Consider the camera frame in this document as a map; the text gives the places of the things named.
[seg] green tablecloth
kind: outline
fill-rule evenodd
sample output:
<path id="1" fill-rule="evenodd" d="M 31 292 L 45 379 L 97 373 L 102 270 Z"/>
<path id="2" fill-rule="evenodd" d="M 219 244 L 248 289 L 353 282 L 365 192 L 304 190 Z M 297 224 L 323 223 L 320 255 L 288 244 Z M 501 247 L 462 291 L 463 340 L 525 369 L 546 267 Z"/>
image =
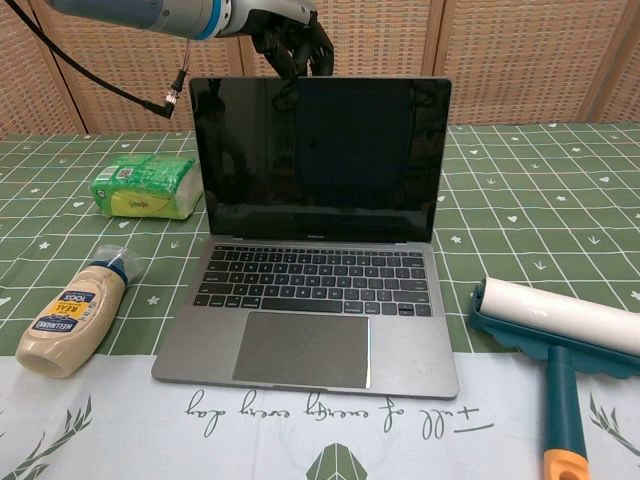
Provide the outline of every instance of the green tablecloth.
<path id="1" fill-rule="evenodd" d="M 100 353 L 157 351 L 208 235 L 187 221 L 107 218 L 89 183 L 113 155 L 196 155 L 192 133 L 9 136 L 0 142 L 0 355 L 97 245 L 147 268 Z M 465 324 L 486 275 L 640 312 L 640 124 L 454 126 L 434 247 L 456 351 L 495 351 Z"/>

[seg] wicker screen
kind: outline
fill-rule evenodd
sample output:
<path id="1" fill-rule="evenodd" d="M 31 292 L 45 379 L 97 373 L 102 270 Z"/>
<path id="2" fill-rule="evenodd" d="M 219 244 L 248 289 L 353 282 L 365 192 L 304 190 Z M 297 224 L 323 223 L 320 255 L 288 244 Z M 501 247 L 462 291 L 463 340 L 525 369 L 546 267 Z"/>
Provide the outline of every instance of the wicker screen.
<path id="1" fill-rule="evenodd" d="M 447 2 L 436 73 L 454 82 L 452 123 L 574 120 L 625 5 Z"/>
<path id="2" fill-rule="evenodd" d="M 335 51 L 334 75 L 419 75 L 431 0 L 319 0 L 318 20 Z M 250 42 L 243 42 L 243 48 Z M 275 76 L 261 56 L 247 74 Z"/>
<path id="3" fill-rule="evenodd" d="M 69 133 L 74 126 L 37 41 L 0 2 L 0 138 L 8 133 Z"/>
<path id="4" fill-rule="evenodd" d="M 640 121 L 640 41 L 613 90 L 602 121 Z"/>
<path id="5" fill-rule="evenodd" d="M 44 10 L 63 50 L 100 77 L 141 98 L 163 103 L 182 66 L 186 40 Z M 171 121 L 105 91 L 73 72 L 93 125 L 99 132 L 176 131 L 193 128 L 185 90 Z M 192 43 L 192 76 L 242 75 L 238 42 Z"/>

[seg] squeeze bottle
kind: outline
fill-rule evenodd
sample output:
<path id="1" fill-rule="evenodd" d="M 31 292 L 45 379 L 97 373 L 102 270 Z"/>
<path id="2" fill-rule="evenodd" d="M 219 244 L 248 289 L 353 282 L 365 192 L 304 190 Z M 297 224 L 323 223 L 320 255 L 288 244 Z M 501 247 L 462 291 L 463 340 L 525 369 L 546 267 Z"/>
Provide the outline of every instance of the squeeze bottle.
<path id="1" fill-rule="evenodd" d="M 48 377 L 70 376 L 107 334 L 127 285 L 141 270 L 132 251 L 114 245 L 98 247 L 93 262 L 24 332 L 16 351 L 18 362 Z"/>

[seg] laptop screen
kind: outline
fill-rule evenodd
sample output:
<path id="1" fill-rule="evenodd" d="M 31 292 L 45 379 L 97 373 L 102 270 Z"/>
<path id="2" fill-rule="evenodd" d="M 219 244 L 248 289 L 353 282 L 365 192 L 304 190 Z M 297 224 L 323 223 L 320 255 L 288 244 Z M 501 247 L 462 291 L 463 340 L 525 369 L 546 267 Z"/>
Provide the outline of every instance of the laptop screen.
<path id="1" fill-rule="evenodd" d="M 211 232 L 430 241 L 450 94 L 434 78 L 193 79 Z"/>

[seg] laptop keyboard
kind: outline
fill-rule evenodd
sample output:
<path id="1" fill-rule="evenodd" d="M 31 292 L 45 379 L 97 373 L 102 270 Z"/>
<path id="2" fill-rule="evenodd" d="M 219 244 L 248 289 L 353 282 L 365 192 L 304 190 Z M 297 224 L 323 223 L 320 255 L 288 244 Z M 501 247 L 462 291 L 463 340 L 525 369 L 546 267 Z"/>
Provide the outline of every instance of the laptop keyboard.
<path id="1" fill-rule="evenodd" d="M 193 304 L 431 316 L 421 252 L 215 247 Z"/>

